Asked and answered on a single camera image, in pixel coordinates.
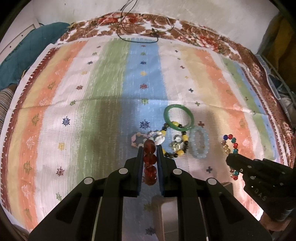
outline orange stripe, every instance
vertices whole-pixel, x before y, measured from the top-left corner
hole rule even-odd
[[[196,55],[201,59],[202,63],[206,66],[209,79],[213,82],[213,86],[217,88],[220,101],[225,108],[225,111],[229,115],[229,124],[232,129],[233,136],[237,139],[239,143],[239,153],[241,155],[247,156],[248,158],[254,159],[255,155],[252,149],[252,138],[249,128],[247,127],[247,120],[245,119],[242,106],[239,101],[236,99],[234,93],[231,91],[231,88],[228,82],[225,80],[221,69],[216,65],[214,60],[208,51],[196,50]],[[233,109],[233,105],[237,105],[240,108],[239,111]],[[248,139],[250,141],[249,147],[242,147],[242,141]]]
[[[33,107],[28,111],[28,125],[24,129],[22,136],[22,143],[20,147],[20,165],[19,165],[19,177],[22,177],[20,180],[20,186],[28,185],[28,190],[30,192],[29,198],[24,196],[21,188],[19,189],[19,197],[20,197],[20,205],[23,210],[23,217],[25,220],[25,226],[27,229],[33,229],[37,226],[37,215],[36,215],[36,207],[35,207],[35,175],[36,175],[36,160],[37,160],[37,147],[38,147],[38,139],[39,133],[42,127],[42,121],[44,112],[47,109],[47,106],[39,106],[39,102],[46,98],[47,105],[50,105],[56,89],[64,77],[65,73],[69,69],[74,57],[77,56],[79,51],[83,48],[87,41],[83,42],[75,42],[72,45],[66,45],[60,48],[59,51],[63,51],[66,49],[66,53],[64,54],[64,58],[59,62],[49,62],[48,65],[55,64],[53,71],[45,79],[39,78],[36,80],[34,85],[37,86],[35,91],[31,91],[27,98],[27,105],[30,106],[32,104]],[[35,145],[31,147],[31,150],[28,150],[26,145],[26,141],[33,137],[33,141]]]

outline screw head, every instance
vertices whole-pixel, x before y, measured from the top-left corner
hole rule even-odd
[[[118,172],[120,174],[126,174],[126,173],[128,173],[128,170],[126,168],[120,168]]]
[[[85,183],[85,184],[91,184],[92,183],[92,178],[91,177],[87,177],[87,178],[85,178],[84,180],[83,180],[83,182]]]
[[[181,173],[182,173],[181,169],[176,168],[173,170],[173,174],[175,174],[175,175],[180,175]]]

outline jade bangle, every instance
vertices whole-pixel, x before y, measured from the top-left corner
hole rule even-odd
[[[175,126],[170,121],[170,118],[168,117],[168,112],[172,108],[179,108],[179,109],[184,110],[187,113],[187,115],[189,115],[189,117],[191,119],[190,124],[188,124],[188,125],[186,125],[184,127]],[[187,131],[187,130],[191,129],[194,126],[194,117],[193,117],[192,112],[188,108],[186,108],[185,106],[180,105],[180,104],[171,104],[171,105],[167,106],[165,108],[165,111],[163,112],[163,117],[165,119],[165,122],[168,123],[169,127],[171,127],[172,129],[174,129],[176,131]]]

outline wire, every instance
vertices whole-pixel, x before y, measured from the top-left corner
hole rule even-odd
[[[117,36],[118,36],[120,39],[122,39],[122,40],[124,40],[124,41],[127,41],[127,42],[131,42],[131,43],[152,44],[152,43],[156,43],[156,42],[158,42],[158,39],[159,39],[159,35],[158,35],[158,34],[161,34],[161,33],[167,33],[167,32],[170,32],[170,31],[173,30],[173,28],[175,27],[174,24],[173,24],[173,26],[172,26],[171,29],[166,30],[166,31],[161,31],[161,32],[159,32],[158,30],[155,30],[154,28],[152,28],[152,29],[151,29],[151,30],[152,30],[152,33],[149,33],[149,34],[139,34],[139,35],[141,35],[141,36],[152,36],[152,37],[157,38],[156,41],[152,41],[152,42],[141,42],[141,41],[127,40],[127,39],[123,39],[122,37],[120,37],[119,34],[118,34],[118,28],[119,28],[120,25],[122,26],[122,29],[123,29],[125,32],[127,32],[127,33],[129,33],[129,34],[133,34],[133,33],[129,32],[129,31],[127,31],[127,30],[123,27],[123,24],[122,24],[123,20],[124,20],[124,19],[126,18],[126,16],[132,11],[132,9],[135,7],[135,5],[136,5],[137,2],[138,2],[138,0],[136,0],[135,4],[132,6],[132,8],[131,8],[131,9],[127,12],[127,14],[122,18],[122,16],[123,16],[123,15],[122,15],[122,14],[123,14],[123,11],[124,11],[125,8],[126,8],[130,3],[132,3],[133,1],[134,1],[134,0],[130,1],[129,3],[126,3],[126,4],[122,7],[122,11],[121,11],[121,15],[120,15],[120,23],[118,24],[118,26],[117,26],[117,28],[116,28],[116,34],[117,34]]]

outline bangle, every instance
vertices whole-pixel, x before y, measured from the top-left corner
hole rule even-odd
[[[184,110],[187,113],[187,115],[189,115],[189,117],[191,119],[190,124],[183,126],[183,127],[179,127],[178,122],[176,122],[176,121],[171,122],[170,118],[168,116],[168,112],[172,108],[179,108],[179,109]],[[194,125],[194,117],[193,117],[192,112],[187,107],[180,105],[180,104],[171,104],[171,105],[167,106],[163,112],[163,117],[165,119],[165,122],[169,125],[169,127],[171,127],[172,129],[174,129],[176,131],[187,131],[187,130],[191,129]]]
[[[201,132],[203,137],[204,137],[204,150],[203,153],[199,153],[198,149],[196,147],[196,132]],[[209,136],[208,133],[206,132],[206,130],[204,128],[202,128],[201,126],[195,126],[193,129],[190,130],[190,144],[192,147],[192,155],[197,158],[197,159],[202,159],[202,158],[206,158],[209,149],[210,149],[210,142],[209,142]]]
[[[231,142],[233,143],[234,149],[233,149],[232,152],[234,154],[237,154],[239,152],[239,150],[237,149],[239,144],[236,143],[237,139],[235,137],[233,137],[232,134],[224,135],[223,136],[223,141],[221,141],[221,144],[222,144],[226,154],[230,154],[230,152],[231,152],[231,150],[228,148],[229,146],[226,144],[227,139],[231,140]],[[231,173],[230,176],[233,178],[233,180],[236,181],[238,179],[238,176],[239,176],[239,171],[236,171],[233,168],[230,168],[229,171]]]
[[[183,126],[179,123],[178,124],[178,127],[179,128],[182,128]],[[163,127],[162,127],[162,130],[161,132],[163,133],[163,135],[166,135],[166,130],[167,128],[169,127],[169,124],[168,123],[164,123]],[[169,158],[176,158],[178,156],[181,156],[183,155],[184,153],[187,152],[187,149],[188,149],[188,144],[189,144],[189,141],[188,141],[188,136],[187,136],[187,133],[185,131],[182,131],[182,137],[179,136],[179,135],[176,135],[174,137],[174,142],[172,142],[170,145],[171,145],[171,148],[173,149],[173,153],[169,153],[169,152],[166,152],[165,149],[163,149],[163,154],[165,157],[169,157]]]

